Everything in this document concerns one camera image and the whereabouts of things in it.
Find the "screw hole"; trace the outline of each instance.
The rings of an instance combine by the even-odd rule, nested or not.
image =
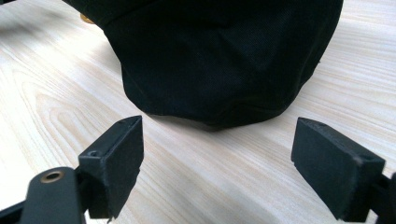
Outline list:
[[[99,153],[97,152],[97,151],[90,151],[89,153],[88,153],[88,155],[89,156],[92,156],[92,157],[97,157],[98,155],[99,155]]]
[[[64,172],[62,171],[53,171],[41,177],[41,183],[49,184],[55,181],[58,181],[64,177]]]

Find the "wooden table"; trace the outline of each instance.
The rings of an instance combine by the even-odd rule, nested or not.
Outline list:
[[[22,201],[36,174],[78,166],[92,141],[135,115],[145,159],[118,223],[336,223],[290,161],[298,117],[329,124],[386,159],[386,176],[396,172],[394,0],[346,0],[315,74],[266,122],[213,132],[148,116],[120,73],[103,32],[62,1],[0,6],[0,209]]]

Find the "wood grain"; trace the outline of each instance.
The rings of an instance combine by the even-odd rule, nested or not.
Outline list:
[[[337,223],[290,161],[296,120],[331,125],[396,172],[395,19],[393,0],[346,0],[290,108],[215,132],[137,109],[103,32],[62,1],[0,6],[0,209],[23,200],[34,175],[76,167],[117,120],[143,115],[145,160],[118,223]]]

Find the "black fabric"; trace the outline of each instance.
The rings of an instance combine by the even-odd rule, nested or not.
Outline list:
[[[312,76],[342,0],[65,0],[100,26],[128,98],[231,127],[285,111]]]
[[[15,0],[0,0],[0,5],[3,5],[5,3],[10,3],[10,2],[13,2],[13,1],[15,1]]]

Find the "black plastic part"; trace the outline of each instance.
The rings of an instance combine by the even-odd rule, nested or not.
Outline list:
[[[326,124],[299,118],[291,160],[335,218],[363,222],[385,161]]]
[[[143,161],[142,118],[120,120],[79,156],[78,172],[89,182],[91,218],[117,217],[136,183]]]
[[[14,224],[21,219],[24,202],[14,204],[5,210],[0,211],[0,223]]]
[[[73,169],[58,167],[32,179],[22,211],[21,224],[37,223],[85,223]]]
[[[396,174],[393,174],[391,180],[382,175],[381,179],[373,184],[372,192],[371,208],[378,215],[376,223],[396,223]]]

